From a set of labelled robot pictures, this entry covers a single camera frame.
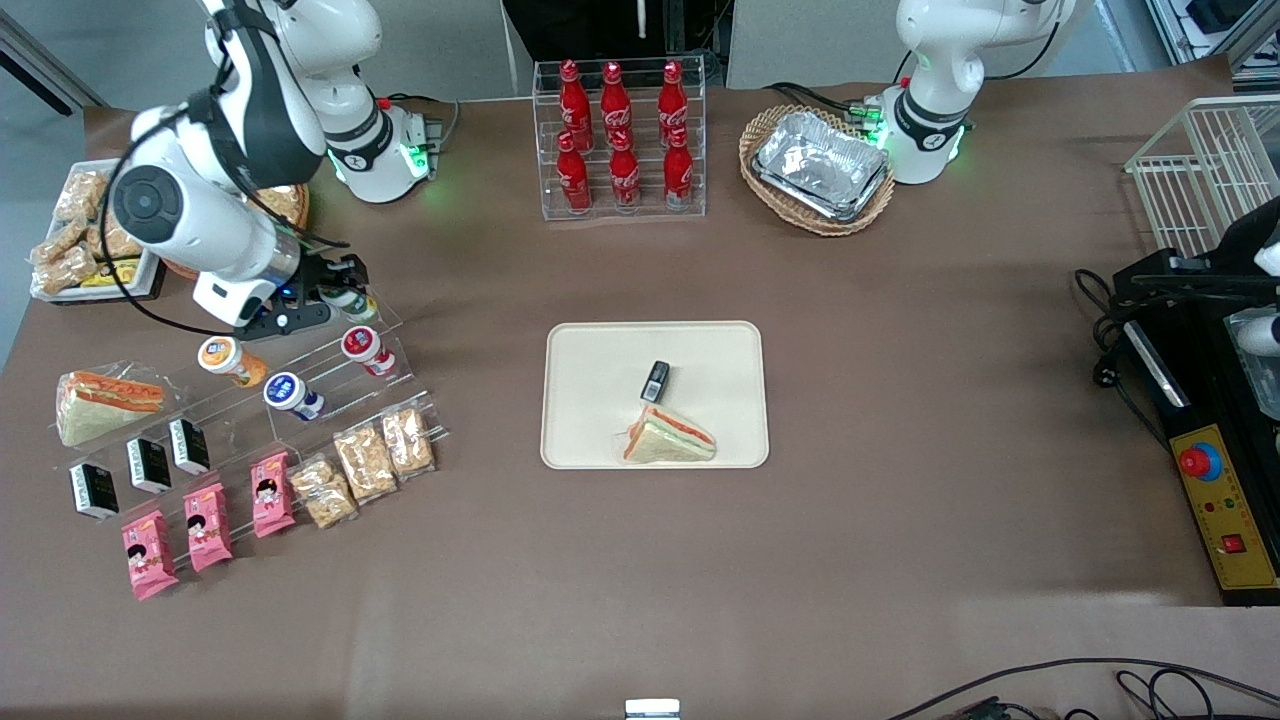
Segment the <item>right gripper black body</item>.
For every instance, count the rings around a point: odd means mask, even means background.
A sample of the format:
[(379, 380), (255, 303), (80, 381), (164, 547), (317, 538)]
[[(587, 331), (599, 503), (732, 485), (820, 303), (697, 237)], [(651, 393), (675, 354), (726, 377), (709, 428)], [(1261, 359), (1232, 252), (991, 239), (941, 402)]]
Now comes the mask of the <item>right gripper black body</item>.
[(320, 302), (323, 290), (333, 291), (344, 287), (344, 258), (325, 258), (319, 254), (303, 255), (291, 277), (291, 302)]

